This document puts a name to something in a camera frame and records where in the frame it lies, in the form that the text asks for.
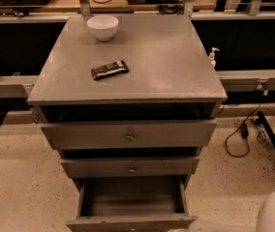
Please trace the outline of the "grey bottom drawer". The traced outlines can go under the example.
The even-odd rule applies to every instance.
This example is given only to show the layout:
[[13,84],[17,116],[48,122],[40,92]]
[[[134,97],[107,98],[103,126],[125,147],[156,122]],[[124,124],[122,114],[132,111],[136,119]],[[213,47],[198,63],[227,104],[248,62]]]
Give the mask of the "grey bottom drawer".
[[169,232],[186,229],[189,214],[178,176],[85,179],[72,232]]

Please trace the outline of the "grey drawer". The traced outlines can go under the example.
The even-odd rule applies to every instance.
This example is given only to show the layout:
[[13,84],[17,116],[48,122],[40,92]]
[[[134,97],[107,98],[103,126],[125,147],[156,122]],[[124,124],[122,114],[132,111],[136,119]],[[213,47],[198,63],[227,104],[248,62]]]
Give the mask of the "grey drawer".
[[70,178],[191,175],[199,157],[62,159]]
[[189,214],[178,176],[85,179],[72,232],[169,232],[186,229]]
[[111,149],[207,146],[212,120],[134,121],[44,124],[53,149]]

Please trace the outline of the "grey wooden drawer cabinet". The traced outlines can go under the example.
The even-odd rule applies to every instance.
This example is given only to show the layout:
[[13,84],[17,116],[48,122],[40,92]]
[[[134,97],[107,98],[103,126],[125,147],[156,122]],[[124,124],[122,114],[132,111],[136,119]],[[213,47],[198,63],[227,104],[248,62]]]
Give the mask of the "grey wooden drawer cabinet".
[[[127,73],[94,80],[91,70],[123,60]],[[187,16],[123,15],[100,42],[70,18],[28,99],[44,124],[215,120],[226,92]],[[56,150],[62,160],[198,157],[199,147]]]

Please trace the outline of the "grey top drawer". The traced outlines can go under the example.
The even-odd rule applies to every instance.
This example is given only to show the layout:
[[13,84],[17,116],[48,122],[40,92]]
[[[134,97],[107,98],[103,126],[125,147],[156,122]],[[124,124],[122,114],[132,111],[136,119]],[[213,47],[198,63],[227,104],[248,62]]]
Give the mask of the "grey top drawer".
[[111,149],[207,146],[212,120],[134,121],[44,124],[53,149]]

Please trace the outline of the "grey middle drawer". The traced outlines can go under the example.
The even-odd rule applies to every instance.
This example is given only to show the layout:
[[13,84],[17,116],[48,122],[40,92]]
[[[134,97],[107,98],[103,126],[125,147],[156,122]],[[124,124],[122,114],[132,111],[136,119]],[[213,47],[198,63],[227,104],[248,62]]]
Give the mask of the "grey middle drawer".
[[62,159],[70,178],[191,175],[199,157]]

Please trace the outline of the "black snack bar wrapper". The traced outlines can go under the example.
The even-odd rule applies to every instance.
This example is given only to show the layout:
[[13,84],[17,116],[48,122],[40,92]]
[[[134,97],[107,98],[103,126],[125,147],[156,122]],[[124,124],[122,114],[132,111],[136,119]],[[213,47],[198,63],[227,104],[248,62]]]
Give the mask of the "black snack bar wrapper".
[[109,64],[102,65],[100,67],[93,68],[91,74],[94,80],[99,80],[112,75],[127,73],[129,67],[123,60],[118,60]]

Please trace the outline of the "white ceramic bowl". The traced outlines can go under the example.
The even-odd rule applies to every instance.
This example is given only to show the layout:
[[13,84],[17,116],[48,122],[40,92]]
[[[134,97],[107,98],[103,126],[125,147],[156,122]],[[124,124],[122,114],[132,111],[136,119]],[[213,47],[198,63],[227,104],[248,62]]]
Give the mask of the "white ceramic bowl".
[[111,40],[117,32],[119,20],[113,15],[96,15],[86,22],[90,33],[99,41]]

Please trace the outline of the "white pump dispenser bottle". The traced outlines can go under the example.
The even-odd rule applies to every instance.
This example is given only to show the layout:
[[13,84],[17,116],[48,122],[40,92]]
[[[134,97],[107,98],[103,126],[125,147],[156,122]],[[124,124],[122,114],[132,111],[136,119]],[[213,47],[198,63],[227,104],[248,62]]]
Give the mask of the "white pump dispenser bottle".
[[216,53],[219,52],[219,51],[220,51],[219,48],[212,47],[211,52],[208,55],[208,59],[209,59],[211,65],[213,66],[214,69],[216,67]]

